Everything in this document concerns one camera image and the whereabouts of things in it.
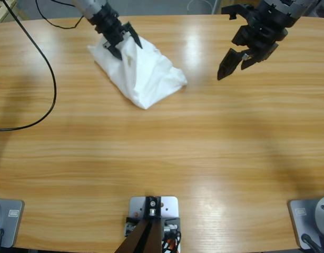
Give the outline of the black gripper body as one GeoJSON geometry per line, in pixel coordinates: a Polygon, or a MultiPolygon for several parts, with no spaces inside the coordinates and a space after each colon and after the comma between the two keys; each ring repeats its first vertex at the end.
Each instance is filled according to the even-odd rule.
{"type": "Polygon", "coordinates": [[[131,30],[129,22],[122,24],[118,16],[118,12],[108,2],[105,2],[91,18],[91,24],[95,25],[95,30],[105,37],[104,47],[110,52],[119,52],[116,46],[124,41],[124,35],[131,30]]]}
{"type": "Polygon", "coordinates": [[[231,7],[231,19],[241,15],[247,25],[241,26],[232,43],[247,46],[248,49],[264,48],[287,36],[289,13],[277,6],[234,6],[231,7]]]}

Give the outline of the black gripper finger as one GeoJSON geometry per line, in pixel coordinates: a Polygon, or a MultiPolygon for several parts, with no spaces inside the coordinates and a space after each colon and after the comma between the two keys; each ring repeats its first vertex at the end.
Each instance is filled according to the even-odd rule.
{"type": "Polygon", "coordinates": [[[133,26],[131,25],[130,22],[127,22],[127,23],[125,24],[125,30],[126,30],[127,32],[130,33],[130,35],[133,37],[135,43],[136,43],[140,48],[143,48],[143,47],[142,47],[142,44],[141,44],[141,41],[140,41],[140,37],[139,37],[139,35],[137,34],[137,32],[135,31],[135,29],[133,28],[133,26]]]}
{"type": "Polygon", "coordinates": [[[107,50],[118,60],[122,60],[122,53],[116,45],[108,45],[107,50]]]}
{"type": "Polygon", "coordinates": [[[228,75],[232,74],[236,67],[239,65],[243,57],[242,52],[237,52],[234,49],[229,49],[225,57],[221,61],[217,73],[217,79],[221,80],[228,75]]]}
{"type": "Polygon", "coordinates": [[[254,48],[243,51],[241,69],[244,70],[255,63],[266,60],[278,47],[277,43],[273,43],[270,46],[264,48],[254,48]]]}

